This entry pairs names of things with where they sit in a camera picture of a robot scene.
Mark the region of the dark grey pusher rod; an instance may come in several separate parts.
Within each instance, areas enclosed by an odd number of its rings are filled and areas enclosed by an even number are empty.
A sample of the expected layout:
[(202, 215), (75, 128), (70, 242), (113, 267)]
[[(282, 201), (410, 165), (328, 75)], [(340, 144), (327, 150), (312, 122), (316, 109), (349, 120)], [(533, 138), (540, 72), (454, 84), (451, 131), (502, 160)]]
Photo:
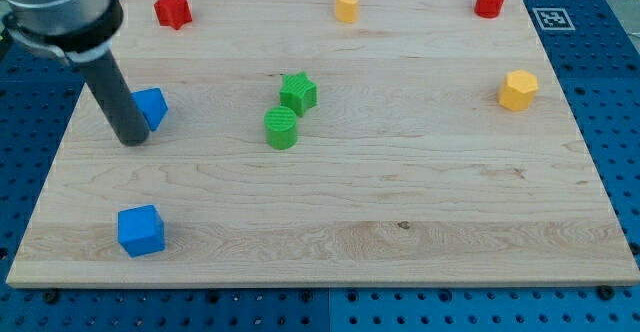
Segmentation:
[(120, 143), (138, 146), (145, 142), (149, 126), (111, 51), (80, 63), (79, 70)]

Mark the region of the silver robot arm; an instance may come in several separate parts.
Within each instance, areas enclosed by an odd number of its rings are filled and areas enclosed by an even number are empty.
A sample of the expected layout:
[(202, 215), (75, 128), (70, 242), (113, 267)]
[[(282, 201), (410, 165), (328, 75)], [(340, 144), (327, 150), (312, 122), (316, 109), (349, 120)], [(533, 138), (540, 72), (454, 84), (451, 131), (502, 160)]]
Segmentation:
[(10, 12), (2, 22), (13, 41), (78, 68), (121, 144), (142, 144), (150, 128), (111, 52), (123, 22), (119, 0), (5, 1)]

